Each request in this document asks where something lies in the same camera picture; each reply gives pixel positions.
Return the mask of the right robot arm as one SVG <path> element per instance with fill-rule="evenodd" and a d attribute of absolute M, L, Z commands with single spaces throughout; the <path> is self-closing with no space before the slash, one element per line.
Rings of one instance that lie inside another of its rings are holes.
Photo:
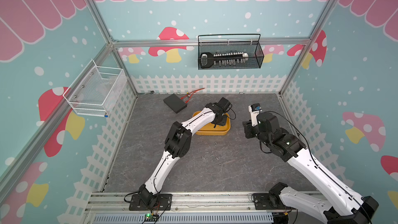
<path fill-rule="evenodd" d="M 370 224 L 379 204 L 371 196 L 363 197 L 331 173 L 312 155 L 295 135 L 279 125 L 278 114 L 273 111 L 251 113 L 243 122 L 247 139 L 256 138 L 269 153 L 299 171 L 324 196 L 316 198 L 277 183 L 271 190 L 283 205 L 304 212 L 324 224 Z"/>

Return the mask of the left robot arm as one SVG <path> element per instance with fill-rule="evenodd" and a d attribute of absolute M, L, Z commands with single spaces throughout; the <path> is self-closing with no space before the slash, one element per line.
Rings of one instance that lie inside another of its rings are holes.
<path fill-rule="evenodd" d="M 209 123 L 214 126 L 224 126 L 229 118 L 227 112 L 231 109 L 230 101 L 222 97 L 216 103 L 206 104 L 202 111 L 191 119 L 182 123 L 176 121 L 172 124 L 165 139 L 161 160 L 149 179 L 138 190 L 140 200 L 149 209 L 157 205 L 164 181 L 175 163 L 188 153 L 192 136 Z"/>

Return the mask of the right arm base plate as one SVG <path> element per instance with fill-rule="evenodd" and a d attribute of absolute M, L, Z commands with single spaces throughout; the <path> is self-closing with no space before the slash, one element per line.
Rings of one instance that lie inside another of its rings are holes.
<path fill-rule="evenodd" d="M 256 210 L 284 210 L 291 212 L 295 208 L 285 206 L 279 196 L 271 193 L 253 193 L 251 201 L 255 205 Z"/>

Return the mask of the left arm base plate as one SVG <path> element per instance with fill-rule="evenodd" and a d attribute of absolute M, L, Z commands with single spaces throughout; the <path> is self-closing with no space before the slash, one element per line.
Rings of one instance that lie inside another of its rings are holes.
<path fill-rule="evenodd" d="M 130 211 L 163 211 L 170 210 L 172 204 L 172 194 L 157 194 L 149 198 L 142 198 L 139 195 L 133 195 L 130 200 Z"/>

